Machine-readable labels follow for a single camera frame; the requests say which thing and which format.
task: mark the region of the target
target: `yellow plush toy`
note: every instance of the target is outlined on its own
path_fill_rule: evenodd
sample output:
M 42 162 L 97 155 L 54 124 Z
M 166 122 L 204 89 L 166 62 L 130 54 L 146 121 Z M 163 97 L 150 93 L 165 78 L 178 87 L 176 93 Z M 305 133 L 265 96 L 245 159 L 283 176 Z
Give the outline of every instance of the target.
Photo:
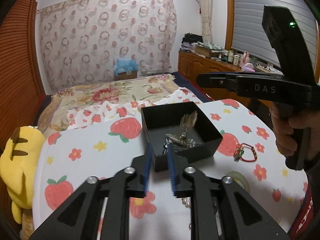
M 21 209 L 32 208 L 33 181 L 44 135 L 31 126 L 16 128 L 0 157 L 0 176 L 12 199 L 14 220 L 21 224 Z

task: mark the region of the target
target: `beaded bracelet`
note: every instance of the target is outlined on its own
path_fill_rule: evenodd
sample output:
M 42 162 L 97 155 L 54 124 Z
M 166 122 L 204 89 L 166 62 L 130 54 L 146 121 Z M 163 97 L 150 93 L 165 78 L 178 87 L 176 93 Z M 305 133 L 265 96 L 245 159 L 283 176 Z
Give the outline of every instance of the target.
M 253 160 L 246 160 L 246 159 L 242 158 L 242 155 L 244 154 L 244 146 L 246 148 L 250 148 L 250 150 L 252 151 L 253 157 L 254 157 Z M 258 156 L 257 156 L 257 152 L 253 146 L 246 144 L 246 143 L 242 143 L 242 144 L 237 145 L 236 151 L 233 154 L 233 158 L 234 158 L 235 162 L 243 161 L 245 163 L 253 163 L 258 159 Z

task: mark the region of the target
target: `sheer curtain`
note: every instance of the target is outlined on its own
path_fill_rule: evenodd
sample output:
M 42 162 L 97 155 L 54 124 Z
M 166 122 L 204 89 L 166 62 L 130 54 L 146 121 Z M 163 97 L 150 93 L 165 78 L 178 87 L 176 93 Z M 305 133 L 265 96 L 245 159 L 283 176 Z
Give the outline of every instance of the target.
M 112 81 L 118 59 L 139 74 L 170 71 L 172 0 L 69 0 L 40 10 L 42 60 L 53 91 Z
M 200 0 L 203 42 L 212 42 L 212 0 Z

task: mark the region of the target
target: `yellow star print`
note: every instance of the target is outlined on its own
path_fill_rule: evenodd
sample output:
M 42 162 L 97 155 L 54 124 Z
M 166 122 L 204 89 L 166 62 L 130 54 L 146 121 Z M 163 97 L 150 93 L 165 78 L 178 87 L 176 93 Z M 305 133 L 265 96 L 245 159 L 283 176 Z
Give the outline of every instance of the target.
M 288 198 L 288 202 L 289 202 L 289 204 L 292 204 L 292 203 L 293 203 L 293 198 L 292 198 L 292 197 L 289 197 L 289 198 Z
M 50 165 L 53 162 L 53 157 L 48 157 L 47 163 Z
M 231 111 L 229 109 L 223 109 L 223 112 L 226 114 L 231 114 Z
M 282 169 L 282 175 L 283 175 L 284 177 L 288 177 L 288 170 L 285 169 L 285 168 L 283 168 L 283 169 Z
M 93 146 L 94 149 L 97 149 L 98 152 L 101 152 L 102 150 L 107 149 L 107 143 L 103 143 L 102 141 L 99 141 L 97 144 Z

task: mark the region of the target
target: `open black box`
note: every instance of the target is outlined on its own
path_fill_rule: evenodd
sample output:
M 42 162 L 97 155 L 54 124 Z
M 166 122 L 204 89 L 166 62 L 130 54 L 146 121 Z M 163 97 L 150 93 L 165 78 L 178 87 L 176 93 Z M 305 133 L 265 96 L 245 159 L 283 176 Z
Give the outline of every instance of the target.
M 208 117 L 194 102 L 166 104 L 141 108 L 142 129 L 146 143 L 152 146 L 152 163 L 156 172 L 167 170 L 167 156 L 164 154 L 165 134 L 180 136 L 184 131 L 180 120 L 184 114 L 198 112 L 193 129 L 188 130 L 188 138 L 196 141 L 197 146 L 185 149 L 176 146 L 174 152 L 184 156 L 189 163 L 212 156 L 217 150 L 222 136 Z

